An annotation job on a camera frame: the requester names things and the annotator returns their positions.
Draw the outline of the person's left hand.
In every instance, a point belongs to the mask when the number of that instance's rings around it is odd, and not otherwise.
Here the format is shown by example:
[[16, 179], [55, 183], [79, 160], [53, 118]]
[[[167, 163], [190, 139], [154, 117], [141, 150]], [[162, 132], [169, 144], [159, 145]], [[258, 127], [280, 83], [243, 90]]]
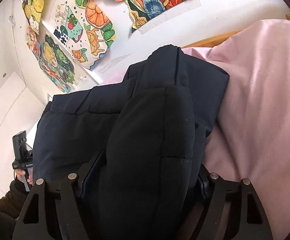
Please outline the person's left hand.
[[[23, 177], [25, 176], [26, 172], [25, 170], [22, 170], [20, 168], [17, 168], [14, 170], [15, 172], [15, 175], [17, 177], [17, 179], [21, 182], [23, 182]], [[30, 185], [33, 185], [33, 174], [29, 174], [29, 177], [27, 179], [27, 182], [30, 184]]]

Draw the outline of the person's left forearm sleeve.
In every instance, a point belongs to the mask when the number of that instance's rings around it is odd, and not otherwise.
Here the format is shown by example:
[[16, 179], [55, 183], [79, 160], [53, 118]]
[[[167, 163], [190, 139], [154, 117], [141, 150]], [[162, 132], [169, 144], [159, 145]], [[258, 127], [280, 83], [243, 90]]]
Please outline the person's left forearm sleeve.
[[0, 198], [0, 239], [12, 239], [17, 218], [28, 196], [23, 182], [10, 183], [10, 190]]

